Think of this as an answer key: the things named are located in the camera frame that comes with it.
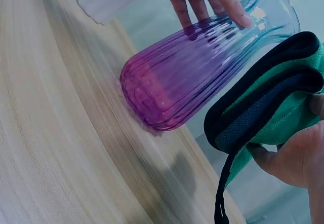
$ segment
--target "vase rim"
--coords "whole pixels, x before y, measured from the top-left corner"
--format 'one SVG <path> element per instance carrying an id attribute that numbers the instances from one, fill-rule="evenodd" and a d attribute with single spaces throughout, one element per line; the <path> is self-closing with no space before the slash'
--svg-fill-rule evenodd
<path id="1" fill-rule="evenodd" d="M 291 16 L 293 16 L 295 18 L 295 20 L 292 21 L 292 23 L 294 25 L 294 32 L 299 33 L 301 31 L 301 27 L 300 27 L 300 21 L 299 21 L 297 12 L 290 0 L 283 0 L 283 1 L 286 3 L 286 6 L 289 9 L 289 13 L 291 14 Z"/>

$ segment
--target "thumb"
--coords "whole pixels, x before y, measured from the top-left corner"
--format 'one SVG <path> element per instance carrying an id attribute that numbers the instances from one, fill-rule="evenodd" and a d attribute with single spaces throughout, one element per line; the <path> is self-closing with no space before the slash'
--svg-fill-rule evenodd
<path id="1" fill-rule="evenodd" d="M 247 145 L 248 151 L 251 153 L 255 162 L 270 175 L 275 174 L 275 159 L 277 153 L 269 152 L 266 148 L 259 144 L 249 143 Z"/>

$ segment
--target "purple glass vase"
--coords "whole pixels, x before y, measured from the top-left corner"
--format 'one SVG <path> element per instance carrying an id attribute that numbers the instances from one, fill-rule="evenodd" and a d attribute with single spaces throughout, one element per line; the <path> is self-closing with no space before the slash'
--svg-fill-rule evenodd
<path id="1" fill-rule="evenodd" d="M 124 97 L 149 128 L 183 125 L 263 46 L 300 31 L 288 0 L 241 0 L 253 20 L 242 29 L 225 14 L 181 30 L 133 56 L 121 71 Z"/>

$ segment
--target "table surface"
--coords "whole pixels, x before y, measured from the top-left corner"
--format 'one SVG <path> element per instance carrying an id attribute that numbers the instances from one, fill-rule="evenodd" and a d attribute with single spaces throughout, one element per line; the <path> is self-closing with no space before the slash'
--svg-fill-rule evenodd
<path id="1" fill-rule="evenodd" d="M 124 106 L 119 23 L 75 0 L 0 5 L 0 223 L 213 223 L 218 177 L 187 128 L 153 136 Z"/>

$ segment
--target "finger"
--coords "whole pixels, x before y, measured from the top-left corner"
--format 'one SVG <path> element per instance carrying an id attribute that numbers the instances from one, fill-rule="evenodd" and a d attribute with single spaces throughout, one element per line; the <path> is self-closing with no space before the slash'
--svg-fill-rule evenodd
<path id="1" fill-rule="evenodd" d="M 311 111 L 324 119 L 324 94 L 316 94 L 311 96 L 309 101 Z"/>
<path id="2" fill-rule="evenodd" d="M 183 1 L 171 1 L 173 8 L 180 20 L 180 23 L 183 28 L 186 28 L 191 25 L 190 17 L 188 14 L 187 3 Z"/>
<path id="3" fill-rule="evenodd" d="M 198 21 L 205 20 L 209 17 L 204 0 L 189 0 L 189 3 Z"/>
<path id="4" fill-rule="evenodd" d="M 218 0 L 208 0 L 208 2 L 211 5 L 215 15 L 224 12 L 224 7 L 221 5 L 221 3 Z"/>
<path id="5" fill-rule="evenodd" d="M 255 162 L 267 173 L 275 175 L 275 158 L 277 153 L 269 152 L 259 144 L 249 143 L 248 151 L 251 153 Z"/>
<path id="6" fill-rule="evenodd" d="M 219 2 L 235 23 L 242 27 L 250 27 L 252 25 L 250 17 L 246 14 L 239 0 L 219 0 Z"/>

